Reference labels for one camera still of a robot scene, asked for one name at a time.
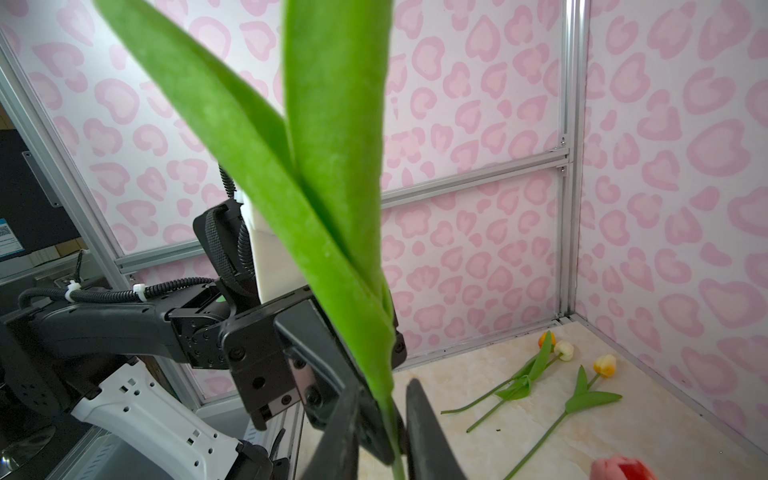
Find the beige table surface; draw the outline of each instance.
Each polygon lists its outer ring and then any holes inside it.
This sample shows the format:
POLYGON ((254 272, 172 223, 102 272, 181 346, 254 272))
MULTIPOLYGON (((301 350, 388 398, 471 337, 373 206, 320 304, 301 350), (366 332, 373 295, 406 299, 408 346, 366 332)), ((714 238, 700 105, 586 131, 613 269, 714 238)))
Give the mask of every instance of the beige table surface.
MULTIPOLYGON (((504 478, 562 413, 573 394, 579 365, 584 365, 591 379, 594 359, 613 353, 618 358, 616 375, 599 379, 592 389, 620 393, 624 398, 568 416, 515 480, 588 478, 595 458, 613 455, 642 459, 660 480, 768 479, 768 465, 746 453, 586 327, 569 323, 551 331, 558 340, 573 343, 576 353, 572 361, 556 362, 547 369, 528 398, 501 407, 469 434, 465 433, 467 427, 495 399, 488 398, 459 414, 438 415, 468 478, 504 478)), ((436 412, 466 405, 531 358, 538 350, 540 335, 521 336, 397 372, 393 395, 398 409, 405 412, 411 378, 421 381, 436 412)), ((301 478, 320 436, 305 419, 296 478, 301 478)), ((361 450, 361 480, 391 477, 387 467, 361 450)))

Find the flower head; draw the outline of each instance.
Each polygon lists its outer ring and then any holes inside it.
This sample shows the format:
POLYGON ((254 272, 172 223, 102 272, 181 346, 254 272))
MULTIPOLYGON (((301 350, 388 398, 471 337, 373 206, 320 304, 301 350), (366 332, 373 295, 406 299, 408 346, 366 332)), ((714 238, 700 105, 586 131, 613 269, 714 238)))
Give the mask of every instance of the flower head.
MULTIPOLYGON (((554 340, 554 333, 549 332, 552 335, 552 346, 557 345, 558 343, 554 340)), ((541 334, 541 337, 538 339, 538 348, 541 348, 542 345, 544 345, 544 339, 547 337, 547 332, 544 332, 541 334)))
POLYGON ((563 362, 570 362, 574 358, 574 346, 570 342, 560 341, 554 346, 554 353, 563 362))
POLYGON ((608 378, 616 373, 616 357, 608 353, 594 361, 594 371, 608 378))
POLYGON ((592 462, 590 480, 658 480, 643 462, 636 458, 615 456, 592 462))

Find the white zip tie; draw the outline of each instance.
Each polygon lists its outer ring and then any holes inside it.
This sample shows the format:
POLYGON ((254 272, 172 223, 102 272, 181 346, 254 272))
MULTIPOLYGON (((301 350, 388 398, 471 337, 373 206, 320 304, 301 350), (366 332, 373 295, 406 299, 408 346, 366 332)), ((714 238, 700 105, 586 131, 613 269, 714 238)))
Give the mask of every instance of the white zip tie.
POLYGON ((144 291, 147 289, 146 283, 137 283, 134 285, 134 292, 139 296, 139 300, 142 302, 148 302, 147 297, 144 295, 144 291))
POLYGON ((67 293, 64 294, 64 298, 67 299, 69 303, 74 303, 75 300, 72 299, 72 292, 75 290, 80 290, 80 283, 75 282, 74 280, 69 280, 69 285, 67 285, 67 293))

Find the white bracket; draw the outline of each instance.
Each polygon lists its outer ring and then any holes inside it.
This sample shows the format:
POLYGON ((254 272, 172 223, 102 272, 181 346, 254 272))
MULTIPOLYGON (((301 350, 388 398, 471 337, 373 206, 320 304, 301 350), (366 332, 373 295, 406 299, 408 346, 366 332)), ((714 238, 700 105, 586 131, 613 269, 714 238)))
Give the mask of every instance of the white bracket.
POLYGON ((211 428, 159 386, 143 362, 126 363, 72 415, 107 429, 175 480, 224 480, 240 441, 211 428))

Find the white plastic part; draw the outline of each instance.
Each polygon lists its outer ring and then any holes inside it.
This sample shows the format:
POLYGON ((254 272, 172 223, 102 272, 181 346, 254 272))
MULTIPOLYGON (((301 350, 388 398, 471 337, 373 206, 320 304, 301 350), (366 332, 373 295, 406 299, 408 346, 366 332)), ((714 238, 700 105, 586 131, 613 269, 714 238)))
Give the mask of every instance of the white plastic part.
POLYGON ((67 285, 67 293, 64 294, 64 298, 67 299, 69 303, 74 303, 74 300, 72 299, 72 292, 75 290, 80 290, 80 283, 77 283, 74 280, 69 280, 69 285, 67 285))
POLYGON ((240 214, 250 235, 261 303, 305 286, 306 280, 299 267, 245 193, 240 214))
POLYGON ((224 480, 240 443, 211 428, 159 386, 140 360, 99 384, 101 393, 72 410, 107 429, 175 480, 224 480))
POLYGON ((147 289, 146 283, 137 283, 134 285, 134 292, 139 296, 139 300, 147 302, 147 296, 144 295, 144 291, 147 289))

